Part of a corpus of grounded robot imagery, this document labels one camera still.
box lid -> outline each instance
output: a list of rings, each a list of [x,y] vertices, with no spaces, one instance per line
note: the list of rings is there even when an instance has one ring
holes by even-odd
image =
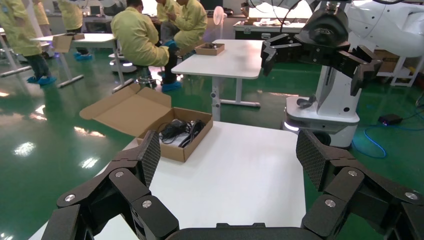
[[[171,97],[134,83],[79,112],[125,134],[138,137],[171,110]]]

power adapter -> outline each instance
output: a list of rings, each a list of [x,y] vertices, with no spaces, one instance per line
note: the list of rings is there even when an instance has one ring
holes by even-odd
[[[396,114],[387,114],[378,118],[378,121],[386,126],[400,124],[402,120],[403,118]]]

table leg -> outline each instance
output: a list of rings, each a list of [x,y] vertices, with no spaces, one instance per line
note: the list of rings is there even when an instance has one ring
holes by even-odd
[[[243,81],[242,79],[237,78],[236,89],[235,89],[235,100],[222,99],[221,103],[260,108],[261,104],[259,102],[242,101],[242,81]]]
[[[113,43],[113,55],[115,56],[115,64],[116,64],[116,67],[118,68],[118,76],[119,76],[119,82],[120,82],[120,85],[115,87],[112,90],[112,93],[115,93],[125,88],[126,86],[132,84],[134,82],[134,79],[130,78],[127,81],[124,80],[124,74],[122,73],[121,62],[119,61],[118,50],[117,50],[117,46],[115,42]]]
[[[13,69],[11,71],[6,71],[6,72],[1,73],[0,77],[6,77],[6,76],[9,76],[9,75],[12,75],[12,74],[17,74],[17,73],[31,69],[31,66],[24,66],[24,67],[21,67],[21,68],[18,68],[16,66],[15,60],[13,59],[11,52],[9,51],[9,48],[6,45],[5,40],[3,39],[3,36],[1,36],[1,35],[0,35],[0,43],[1,43],[1,46],[3,47],[3,49],[4,49],[4,52],[6,53],[6,56],[7,56],[7,59],[9,60],[10,65],[12,66],[12,69]]]
[[[214,76],[212,78],[212,117],[214,121],[221,121],[221,100],[220,100],[220,86],[222,78]]]
[[[78,75],[78,76],[72,78],[71,70],[69,69],[69,66],[68,66],[68,63],[66,62],[64,54],[59,53],[59,57],[60,57],[60,61],[63,64],[63,68],[65,70],[67,81],[64,81],[64,82],[60,83],[59,85],[57,85],[58,88],[63,88],[65,86],[68,86],[69,84],[73,84],[76,81],[78,81],[78,80],[80,80],[84,77],[84,75]]]

yellow smock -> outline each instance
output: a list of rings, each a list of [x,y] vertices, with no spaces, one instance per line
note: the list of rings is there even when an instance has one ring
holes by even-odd
[[[69,3],[66,0],[57,0],[57,5],[62,13],[66,30],[75,30],[83,26],[83,11],[77,4]]]
[[[161,3],[157,4],[157,19],[161,22],[168,21],[167,13],[175,13],[175,15],[181,14],[181,5],[179,5],[175,0],[166,0],[165,6]]]
[[[39,1],[38,3],[34,3],[34,13],[37,18],[38,25],[49,25],[49,20],[46,16],[46,11],[44,10],[43,3]]]
[[[168,47],[157,47],[159,34],[150,17],[127,7],[110,24],[122,47],[125,59],[140,66],[165,66],[170,58]]]
[[[191,46],[202,39],[208,25],[208,16],[202,4],[197,0],[188,0],[182,6],[181,15],[177,15],[175,25],[180,31],[174,40],[180,49]]]
[[[24,57],[41,54],[41,46],[31,24],[22,0],[0,0],[0,25],[6,33],[7,41],[13,51]],[[15,17],[25,20],[24,26],[18,26]]]

